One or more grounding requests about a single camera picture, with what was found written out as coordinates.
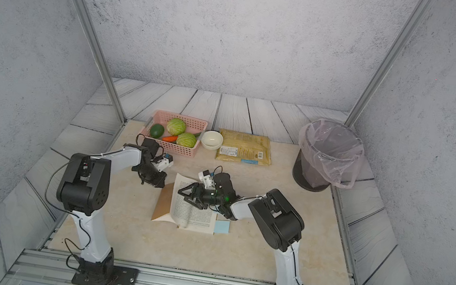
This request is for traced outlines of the brown black paperback book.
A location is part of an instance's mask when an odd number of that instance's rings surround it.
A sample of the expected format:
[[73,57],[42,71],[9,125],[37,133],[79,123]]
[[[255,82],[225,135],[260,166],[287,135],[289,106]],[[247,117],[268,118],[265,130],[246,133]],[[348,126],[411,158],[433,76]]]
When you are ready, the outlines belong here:
[[195,182],[178,173],[174,183],[165,185],[160,192],[151,220],[174,223],[179,229],[185,231],[212,235],[217,214],[211,210],[197,209],[178,194],[178,190],[182,187],[190,186]]

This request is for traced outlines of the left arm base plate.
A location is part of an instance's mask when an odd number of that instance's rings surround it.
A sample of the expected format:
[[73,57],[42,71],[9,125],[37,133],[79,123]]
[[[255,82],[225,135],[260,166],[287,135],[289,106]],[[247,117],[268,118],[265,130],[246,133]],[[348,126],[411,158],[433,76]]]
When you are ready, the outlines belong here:
[[82,262],[72,277],[73,285],[135,285],[140,271],[101,263]]

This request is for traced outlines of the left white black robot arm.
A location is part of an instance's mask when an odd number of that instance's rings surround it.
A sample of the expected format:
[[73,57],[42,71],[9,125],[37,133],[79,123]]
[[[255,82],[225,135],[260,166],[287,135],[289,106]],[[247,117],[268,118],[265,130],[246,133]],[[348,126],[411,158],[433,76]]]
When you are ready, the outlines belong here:
[[165,186],[165,170],[174,163],[172,155],[153,140],[142,145],[125,144],[119,150],[87,155],[73,154],[66,164],[57,189],[57,201],[76,224],[80,244],[73,255],[78,262],[74,268],[73,284],[110,285],[119,277],[114,269],[114,252],[104,225],[103,207],[108,201],[112,176],[124,169],[136,172],[142,184],[155,188]]

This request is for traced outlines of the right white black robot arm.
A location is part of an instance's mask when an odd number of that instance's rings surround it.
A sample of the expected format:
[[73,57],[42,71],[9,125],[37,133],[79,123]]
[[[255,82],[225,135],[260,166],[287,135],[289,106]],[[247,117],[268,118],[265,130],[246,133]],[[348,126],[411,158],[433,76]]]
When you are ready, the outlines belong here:
[[213,180],[211,186],[195,182],[176,189],[176,193],[199,210],[215,210],[231,221],[254,220],[275,253],[274,285],[304,285],[298,264],[304,222],[279,189],[246,198],[236,194],[232,182],[225,179]]

